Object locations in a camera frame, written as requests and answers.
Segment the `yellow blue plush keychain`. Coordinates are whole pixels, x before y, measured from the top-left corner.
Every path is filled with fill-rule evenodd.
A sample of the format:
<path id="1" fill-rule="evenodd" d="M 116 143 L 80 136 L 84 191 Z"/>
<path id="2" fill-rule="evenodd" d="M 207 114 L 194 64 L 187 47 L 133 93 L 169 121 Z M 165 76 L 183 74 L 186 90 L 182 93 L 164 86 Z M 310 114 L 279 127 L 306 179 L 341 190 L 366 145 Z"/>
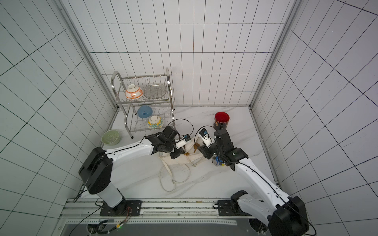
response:
<path id="1" fill-rule="evenodd" d="M 218 156 L 213 156 L 211 160 L 215 166 L 225 166 L 224 161 L 222 161 Z"/>

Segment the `brown white plush keychain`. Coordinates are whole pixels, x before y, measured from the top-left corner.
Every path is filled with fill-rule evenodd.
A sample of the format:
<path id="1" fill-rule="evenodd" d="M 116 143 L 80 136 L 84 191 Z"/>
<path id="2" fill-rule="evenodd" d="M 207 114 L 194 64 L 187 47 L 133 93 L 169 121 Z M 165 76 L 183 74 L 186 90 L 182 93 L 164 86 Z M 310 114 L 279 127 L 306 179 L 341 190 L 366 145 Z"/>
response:
<path id="1" fill-rule="evenodd" d="M 200 145 L 199 143 L 195 143 L 194 146 L 194 153 L 202 153 L 203 145 Z"/>

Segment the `cream canvas shoulder bag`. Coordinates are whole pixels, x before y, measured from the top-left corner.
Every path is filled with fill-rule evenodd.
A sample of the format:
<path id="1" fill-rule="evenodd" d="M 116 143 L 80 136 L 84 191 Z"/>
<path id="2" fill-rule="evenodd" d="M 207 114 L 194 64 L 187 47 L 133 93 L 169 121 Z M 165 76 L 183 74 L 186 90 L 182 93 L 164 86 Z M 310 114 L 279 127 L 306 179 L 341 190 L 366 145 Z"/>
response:
<path id="1" fill-rule="evenodd" d="M 165 192 L 167 192 L 167 193 L 174 192 L 175 189 L 176 189 L 176 184 L 181 184 L 181 183 L 187 182 L 189 180 L 189 178 L 191 177 L 190 166 L 196 167 L 204 159 L 204 155 L 195 147 L 195 144 L 196 143 L 184 145 L 183 147 L 184 148 L 188 147 L 189 150 L 184 149 L 184 154 L 180 154 L 179 157 L 177 157 L 176 159 L 171 159 L 171 157 L 168 153 L 164 153 L 164 152 L 159 153 L 159 159 L 162 162 L 162 167 L 159 171 L 158 179 L 159 179 L 159 183 L 160 183 L 161 188 Z M 186 177 L 186 179 L 183 180 L 183 181 L 175 180 L 173 172 L 170 168 L 171 166 L 185 166 L 188 169 L 188 176 Z M 167 190 L 163 186 L 162 176 L 161 176 L 163 169 L 165 169 L 167 171 L 168 175 L 170 176 L 171 182 L 173 184 L 172 190 Z"/>

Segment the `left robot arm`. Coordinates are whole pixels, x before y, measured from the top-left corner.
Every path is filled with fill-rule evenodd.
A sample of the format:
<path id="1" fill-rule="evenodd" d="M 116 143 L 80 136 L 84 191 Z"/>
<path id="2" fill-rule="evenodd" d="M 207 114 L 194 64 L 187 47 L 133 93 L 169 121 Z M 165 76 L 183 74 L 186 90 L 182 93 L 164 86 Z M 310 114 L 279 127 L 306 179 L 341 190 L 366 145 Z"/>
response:
<path id="1" fill-rule="evenodd" d="M 123 216 L 127 208 L 136 209 L 111 182 L 112 172 L 120 166 L 140 157 L 157 152 L 169 154 L 172 159 L 186 152 L 185 145 L 191 140 L 190 135 L 180 136 L 178 131 L 167 126 L 162 132 L 146 135 L 141 141 L 119 148 L 104 150 L 94 148 L 78 174 L 89 194 L 103 200 L 101 216 Z"/>

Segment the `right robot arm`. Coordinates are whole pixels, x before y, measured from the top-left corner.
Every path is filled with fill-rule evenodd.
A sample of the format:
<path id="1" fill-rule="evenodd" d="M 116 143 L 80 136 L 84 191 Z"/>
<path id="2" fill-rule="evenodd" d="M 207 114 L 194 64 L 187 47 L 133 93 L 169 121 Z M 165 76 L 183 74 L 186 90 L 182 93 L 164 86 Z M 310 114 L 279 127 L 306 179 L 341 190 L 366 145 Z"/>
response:
<path id="1" fill-rule="evenodd" d="M 304 202 L 290 197 L 269 180 L 241 148 L 235 147 L 225 129 L 217 130 L 211 138 L 203 128 L 198 150 L 207 159 L 218 157 L 232 171 L 241 176 L 260 197 L 240 190 L 231 196 L 234 211 L 246 213 L 264 224 L 273 236 L 302 236 L 310 229 Z"/>

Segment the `yellow teal patterned bowl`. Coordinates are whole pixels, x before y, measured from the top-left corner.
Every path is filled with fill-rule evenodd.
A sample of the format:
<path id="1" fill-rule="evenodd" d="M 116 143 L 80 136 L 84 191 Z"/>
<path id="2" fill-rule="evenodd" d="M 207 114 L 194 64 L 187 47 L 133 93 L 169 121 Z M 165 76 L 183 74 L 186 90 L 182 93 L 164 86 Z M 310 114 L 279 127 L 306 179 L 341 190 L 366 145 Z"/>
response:
<path id="1" fill-rule="evenodd" d="M 149 117 L 148 120 L 148 127 L 150 129 L 158 129 L 163 126 L 164 122 L 163 119 L 160 116 L 153 115 Z"/>

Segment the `blue bowl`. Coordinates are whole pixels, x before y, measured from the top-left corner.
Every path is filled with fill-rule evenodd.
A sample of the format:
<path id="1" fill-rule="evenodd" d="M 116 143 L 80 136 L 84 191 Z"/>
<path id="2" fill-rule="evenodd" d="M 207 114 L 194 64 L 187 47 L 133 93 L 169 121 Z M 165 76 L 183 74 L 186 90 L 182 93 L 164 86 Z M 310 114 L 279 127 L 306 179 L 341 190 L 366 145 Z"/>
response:
<path id="1" fill-rule="evenodd" d="M 145 118 L 149 118 L 150 116 L 152 116 L 153 114 L 153 110 L 150 106 L 148 105 L 143 105 L 143 106 L 140 106 L 137 110 L 137 115 L 142 118 L 142 119 L 145 119 Z"/>

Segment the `metal two-tier dish rack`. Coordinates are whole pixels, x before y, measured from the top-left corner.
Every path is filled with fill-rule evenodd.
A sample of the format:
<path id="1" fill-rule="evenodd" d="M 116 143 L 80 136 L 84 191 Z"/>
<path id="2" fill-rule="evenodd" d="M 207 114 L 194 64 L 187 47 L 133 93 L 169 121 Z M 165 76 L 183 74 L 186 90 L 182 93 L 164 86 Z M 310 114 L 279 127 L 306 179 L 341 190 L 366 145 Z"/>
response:
<path id="1" fill-rule="evenodd" d="M 142 119 L 137 115 L 138 108 L 143 105 L 150 106 L 153 110 L 152 115 L 160 116 L 163 119 L 163 126 L 155 130 L 163 129 L 168 124 L 173 127 L 176 126 L 172 81 L 168 68 L 166 68 L 164 74 L 141 75 L 134 77 L 122 77 L 118 71 L 114 71 L 110 84 L 115 97 L 115 103 L 124 114 L 125 129 L 131 138 L 133 138 L 135 132 L 154 130 L 148 127 L 148 118 Z M 142 90 L 148 85 L 163 84 L 167 88 L 167 93 L 160 99 L 148 99 L 142 95 L 138 99 L 130 100 L 125 96 L 126 88 L 130 84 L 135 84 Z"/>

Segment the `clear glass plate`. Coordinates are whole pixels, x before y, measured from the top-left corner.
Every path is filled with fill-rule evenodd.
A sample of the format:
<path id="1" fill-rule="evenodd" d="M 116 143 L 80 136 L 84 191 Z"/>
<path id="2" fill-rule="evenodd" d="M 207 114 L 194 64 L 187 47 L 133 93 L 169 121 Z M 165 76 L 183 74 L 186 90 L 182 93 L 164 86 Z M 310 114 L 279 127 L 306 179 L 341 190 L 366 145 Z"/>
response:
<path id="1" fill-rule="evenodd" d="M 167 88 L 163 84 L 148 85 L 144 88 L 143 95 L 148 99 L 160 99 L 167 93 Z"/>

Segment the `pale green bowl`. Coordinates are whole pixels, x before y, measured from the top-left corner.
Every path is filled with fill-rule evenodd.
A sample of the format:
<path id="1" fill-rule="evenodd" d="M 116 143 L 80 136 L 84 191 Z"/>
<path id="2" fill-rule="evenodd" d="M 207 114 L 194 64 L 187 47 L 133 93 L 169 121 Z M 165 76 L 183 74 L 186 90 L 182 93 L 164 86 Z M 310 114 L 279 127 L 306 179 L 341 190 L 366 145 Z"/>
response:
<path id="1" fill-rule="evenodd" d="M 113 146 L 118 144 L 120 139 L 121 136 L 118 130 L 109 130 L 102 135 L 101 142 L 104 145 Z"/>

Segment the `orange white patterned bowl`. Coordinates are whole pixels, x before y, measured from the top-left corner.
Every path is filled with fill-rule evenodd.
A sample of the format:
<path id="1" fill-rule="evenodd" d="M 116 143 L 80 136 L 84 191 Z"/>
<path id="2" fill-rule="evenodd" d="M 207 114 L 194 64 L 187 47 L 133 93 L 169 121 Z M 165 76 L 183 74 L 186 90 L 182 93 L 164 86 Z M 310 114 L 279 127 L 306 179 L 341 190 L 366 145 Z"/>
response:
<path id="1" fill-rule="evenodd" d="M 143 90 L 139 86 L 135 84 L 130 84 L 126 88 L 125 96 L 127 99 L 135 100 L 140 98 L 143 95 L 143 93 Z"/>

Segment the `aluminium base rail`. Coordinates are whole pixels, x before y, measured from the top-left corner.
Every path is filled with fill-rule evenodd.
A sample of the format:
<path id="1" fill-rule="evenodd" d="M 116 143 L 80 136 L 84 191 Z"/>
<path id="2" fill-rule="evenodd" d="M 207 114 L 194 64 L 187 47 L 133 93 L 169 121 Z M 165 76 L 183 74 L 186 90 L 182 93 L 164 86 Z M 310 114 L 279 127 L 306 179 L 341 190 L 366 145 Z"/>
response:
<path id="1" fill-rule="evenodd" d="M 68 201 L 61 213 L 66 223 L 236 223 L 237 218 L 257 219 L 264 224 L 277 207 L 269 208 L 260 198 L 243 195 L 234 199 L 144 199 L 126 200 L 118 210 L 102 200 Z"/>

